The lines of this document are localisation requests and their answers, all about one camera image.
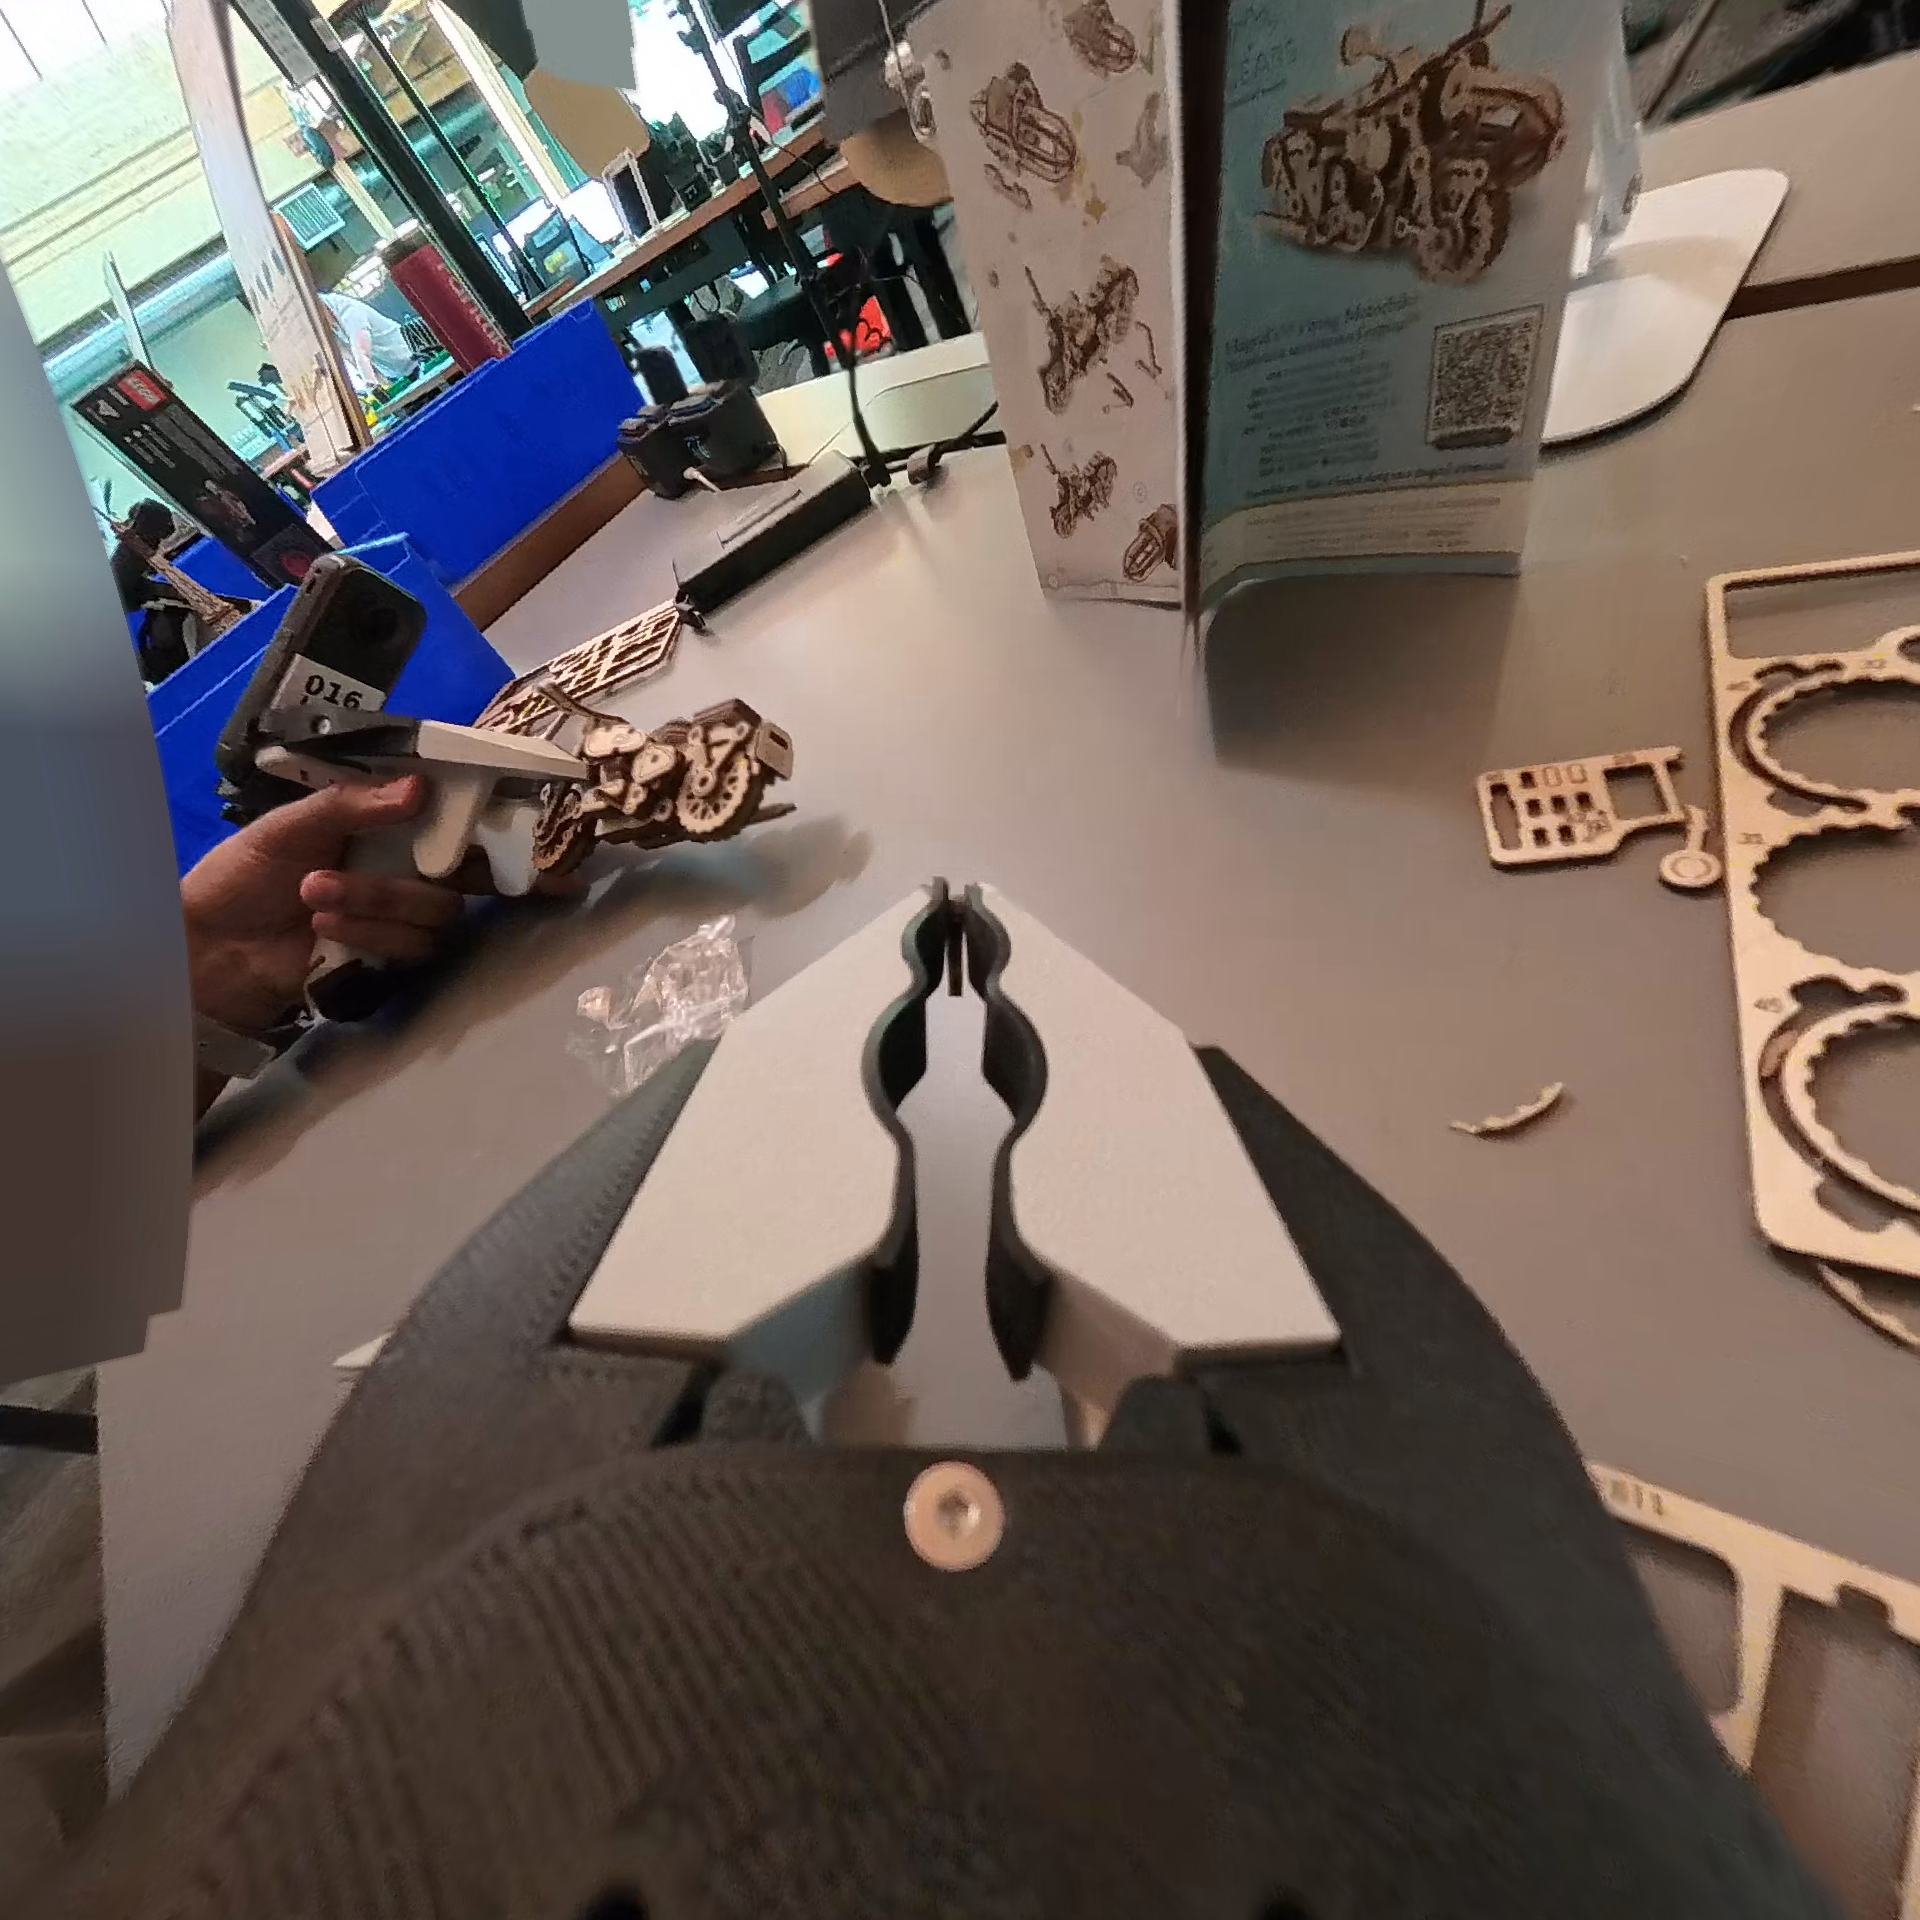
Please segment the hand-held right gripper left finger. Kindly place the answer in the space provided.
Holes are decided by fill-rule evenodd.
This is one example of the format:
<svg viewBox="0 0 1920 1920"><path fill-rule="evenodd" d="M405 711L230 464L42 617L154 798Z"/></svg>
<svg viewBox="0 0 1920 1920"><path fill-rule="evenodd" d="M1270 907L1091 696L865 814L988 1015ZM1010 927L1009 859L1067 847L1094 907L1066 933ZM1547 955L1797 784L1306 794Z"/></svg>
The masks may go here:
<svg viewBox="0 0 1920 1920"><path fill-rule="evenodd" d="M567 1315L621 1358L774 1377L820 1438L905 1442L922 1279L916 1141L950 893L926 880L739 1015Z"/></svg>

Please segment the wooden motorcycle model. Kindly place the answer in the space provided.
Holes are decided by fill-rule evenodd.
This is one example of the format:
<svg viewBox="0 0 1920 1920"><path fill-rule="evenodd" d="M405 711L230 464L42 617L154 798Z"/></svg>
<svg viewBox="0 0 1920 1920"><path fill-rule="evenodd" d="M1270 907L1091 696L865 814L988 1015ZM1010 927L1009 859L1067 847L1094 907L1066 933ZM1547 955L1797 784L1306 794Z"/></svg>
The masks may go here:
<svg viewBox="0 0 1920 1920"><path fill-rule="evenodd" d="M766 790L796 773L790 733L741 698L637 727L590 709L558 687L535 687L490 705L481 727L563 742L586 773L545 790L535 871L567 874L602 845L661 850L721 842L794 808Z"/></svg>

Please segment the clear plastic bag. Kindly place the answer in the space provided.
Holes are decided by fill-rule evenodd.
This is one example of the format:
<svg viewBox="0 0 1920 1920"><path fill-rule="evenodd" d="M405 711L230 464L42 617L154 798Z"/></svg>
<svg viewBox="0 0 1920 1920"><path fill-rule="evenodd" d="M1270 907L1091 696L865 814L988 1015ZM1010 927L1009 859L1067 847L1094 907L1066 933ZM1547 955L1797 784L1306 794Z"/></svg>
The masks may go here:
<svg viewBox="0 0 1920 1920"><path fill-rule="evenodd" d="M718 1040L751 998L735 915L700 922L617 983L575 998L567 1048L611 1096L636 1091L685 1046Z"/></svg>

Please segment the black battery charger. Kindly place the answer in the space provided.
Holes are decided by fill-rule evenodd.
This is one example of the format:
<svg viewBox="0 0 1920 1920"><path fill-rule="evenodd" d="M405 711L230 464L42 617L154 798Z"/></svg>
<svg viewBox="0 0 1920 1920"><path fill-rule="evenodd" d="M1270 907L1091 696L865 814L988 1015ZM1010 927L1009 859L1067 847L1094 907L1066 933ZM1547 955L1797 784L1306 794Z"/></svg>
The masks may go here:
<svg viewBox="0 0 1920 1920"><path fill-rule="evenodd" d="M646 491L667 501L745 486L756 472L785 469L761 398L739 377L643 406L617 427L615 449Z"/></svg>

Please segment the person's left hand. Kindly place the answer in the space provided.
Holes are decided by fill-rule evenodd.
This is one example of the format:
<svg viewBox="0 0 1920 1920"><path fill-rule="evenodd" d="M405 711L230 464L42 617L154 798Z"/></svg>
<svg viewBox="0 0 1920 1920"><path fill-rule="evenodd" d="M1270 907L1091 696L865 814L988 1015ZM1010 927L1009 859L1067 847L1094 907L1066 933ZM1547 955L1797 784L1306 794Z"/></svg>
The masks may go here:
<svg viewBox="0 0 1920 1920"><path fill-rule="evenodd" d="M419 777L327 786L263 814L182 874L196 1015L266 1040L305 998L317 943L385 965L426 962L468 895L497 893L486 859L468 853L445 880L348 869L351 847L406 831L426 799Z"/></svg>

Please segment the wooden workbench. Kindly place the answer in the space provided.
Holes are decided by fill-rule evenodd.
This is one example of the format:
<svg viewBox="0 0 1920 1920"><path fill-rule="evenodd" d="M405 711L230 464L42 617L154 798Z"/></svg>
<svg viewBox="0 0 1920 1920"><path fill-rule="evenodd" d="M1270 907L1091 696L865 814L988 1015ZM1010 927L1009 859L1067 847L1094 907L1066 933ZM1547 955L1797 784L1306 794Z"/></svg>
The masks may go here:
<svg viewBox="0 0 1920 1920"><path fill-rule="evenodd" d="M830 141L823 128L779 138L761 155L761 170L774 190L785 217L799 225L803 214L828 205L865 184L846 143ZM586 301L606 301L636 291L666 301L678 295L666 286L692 274L692 286L729 274L739 259L754 262L766 249L774 219L754 173L724 182L706 202L667 217L611 262L586 278L540 295L526 305L527 319L554 319Z"/></svg>

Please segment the white flat box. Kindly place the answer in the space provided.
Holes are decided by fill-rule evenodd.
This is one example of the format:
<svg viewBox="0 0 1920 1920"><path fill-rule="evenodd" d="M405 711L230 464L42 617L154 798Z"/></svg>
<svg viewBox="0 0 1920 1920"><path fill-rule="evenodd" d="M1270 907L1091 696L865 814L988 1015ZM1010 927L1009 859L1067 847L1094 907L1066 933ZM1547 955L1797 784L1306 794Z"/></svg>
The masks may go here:
<svg viewBox="0 0 1920 1920"><path fill-rule="evenodd" d="M865 442L859 411L881 453L910 453L955 437L997 399L990 351L981 330L911 351L865 357L854 373L812 377L759 399L790 464L833 449L858 462Z"/></svg>

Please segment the beige printed packaging sleeve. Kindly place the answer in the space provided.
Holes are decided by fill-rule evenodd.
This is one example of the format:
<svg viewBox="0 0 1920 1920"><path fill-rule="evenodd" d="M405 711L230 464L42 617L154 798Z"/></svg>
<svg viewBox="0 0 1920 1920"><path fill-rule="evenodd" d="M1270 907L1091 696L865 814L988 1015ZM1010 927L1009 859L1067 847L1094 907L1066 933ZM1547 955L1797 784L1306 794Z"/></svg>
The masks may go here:
<svg viewBox="0 0 1920 1920"><path fill-rule="evenodd" d="M945 2L907 34L1044 592L1183 599L1171 3Z"/></svg>

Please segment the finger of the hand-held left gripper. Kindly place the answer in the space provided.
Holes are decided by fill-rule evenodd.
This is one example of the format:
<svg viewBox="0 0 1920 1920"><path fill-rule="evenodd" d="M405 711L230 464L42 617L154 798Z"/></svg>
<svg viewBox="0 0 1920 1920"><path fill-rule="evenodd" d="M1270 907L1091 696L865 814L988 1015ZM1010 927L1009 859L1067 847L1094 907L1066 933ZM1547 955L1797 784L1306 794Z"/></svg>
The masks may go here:
<svg viewBox="0 0 1920 1920"><path fill-rule="evenodd" d="M521 736L491 727L458 727L449 721L414 721L414 758L420 777L431 784L583 784L590 766L540 736Z"/></svg>

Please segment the white monitor stand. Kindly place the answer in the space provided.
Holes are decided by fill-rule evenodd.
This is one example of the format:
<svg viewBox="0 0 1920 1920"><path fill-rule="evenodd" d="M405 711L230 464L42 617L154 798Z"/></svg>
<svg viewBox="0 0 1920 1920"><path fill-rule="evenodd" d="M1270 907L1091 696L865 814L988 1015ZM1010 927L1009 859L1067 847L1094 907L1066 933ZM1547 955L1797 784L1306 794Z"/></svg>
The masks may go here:
<svg viewBox="0 0 1920 1920"><path fill-rule="evenodd" d="M1590 155L1557 335L1542 442L1565 446L1662 408L1695 375L1790 194L1764 167L1644 186L1625 24L1601 3Z"/></svg>

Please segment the person's brown clothing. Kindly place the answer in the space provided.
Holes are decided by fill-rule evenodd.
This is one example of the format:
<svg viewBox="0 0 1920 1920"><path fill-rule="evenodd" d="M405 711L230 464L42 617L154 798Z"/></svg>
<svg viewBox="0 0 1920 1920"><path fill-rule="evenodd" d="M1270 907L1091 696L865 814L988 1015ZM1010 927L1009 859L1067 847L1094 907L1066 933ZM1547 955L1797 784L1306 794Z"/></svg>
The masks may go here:
<svg viewBox="0 0 1920 1920"><path fill-rule="evenodd" d="M105 1571L93 1455L4 1451L2 1915L105 1809Z"/></svg>

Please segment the wooden gear cutout sheet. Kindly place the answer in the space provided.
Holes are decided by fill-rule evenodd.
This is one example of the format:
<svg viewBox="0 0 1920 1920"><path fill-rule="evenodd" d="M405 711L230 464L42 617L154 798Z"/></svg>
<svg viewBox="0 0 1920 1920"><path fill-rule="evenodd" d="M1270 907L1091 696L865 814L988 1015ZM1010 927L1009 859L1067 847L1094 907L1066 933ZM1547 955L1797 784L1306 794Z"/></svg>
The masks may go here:
<svg viewBox="0 0 1920 1920"><path fill-rule="evenodd" d="M1915 550L1723 570L1703 592L1723 899L1751 1205L1781 1254L1915 1288L1918 1200L1841 1130L1844 1095L1915 1066L1915 966L1819 950L1763 895L1817 853L1915 840L1915 777L1811 773L1779 729L1807 705L1915 694L1915 619L1873 640L1746 655L1738 601L1819 586L1915 585Z"/></svg>

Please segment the black printed box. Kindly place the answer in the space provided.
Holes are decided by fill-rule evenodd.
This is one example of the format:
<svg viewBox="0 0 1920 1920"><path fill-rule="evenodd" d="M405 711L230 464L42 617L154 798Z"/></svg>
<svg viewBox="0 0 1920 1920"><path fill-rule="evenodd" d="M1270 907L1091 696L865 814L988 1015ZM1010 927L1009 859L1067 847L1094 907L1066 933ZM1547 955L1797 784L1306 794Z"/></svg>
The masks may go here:
<svg viewBox="0 0 1920 1920"><path fill-rule="evenodd" d="M300 585L335 550L154 367L133 363L74 399L74 411L261 583Z"/></svg>

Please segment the small wooden parts sheet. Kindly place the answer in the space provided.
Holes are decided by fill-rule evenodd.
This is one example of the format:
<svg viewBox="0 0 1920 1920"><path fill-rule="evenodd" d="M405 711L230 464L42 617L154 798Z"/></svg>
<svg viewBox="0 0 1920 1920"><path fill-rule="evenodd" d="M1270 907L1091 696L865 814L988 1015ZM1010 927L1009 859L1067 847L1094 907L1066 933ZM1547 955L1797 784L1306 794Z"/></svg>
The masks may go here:
<svg viewBox="0 0 1920 1920"><path fill-rule="evenodd" d="M1537 758L1475 777L1486 855L1502 871L1614 856L1639 831L1687 819L1679 747Z"/></svg>

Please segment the wooden tower model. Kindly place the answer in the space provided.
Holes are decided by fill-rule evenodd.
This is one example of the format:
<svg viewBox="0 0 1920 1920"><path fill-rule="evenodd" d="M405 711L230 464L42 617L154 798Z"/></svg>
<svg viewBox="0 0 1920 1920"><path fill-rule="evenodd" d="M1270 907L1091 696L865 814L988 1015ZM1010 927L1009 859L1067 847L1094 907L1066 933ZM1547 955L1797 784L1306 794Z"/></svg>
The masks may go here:
<svg viewBox="0 0 1920 1920"><path fill-rule="evenodd" d="M257 601L215 592L187 575L170 558L173 536L173 511L145 496L127 515L111 523L109 568L125 611L175 617L190 649L199 651L254 611Z"/></svg>

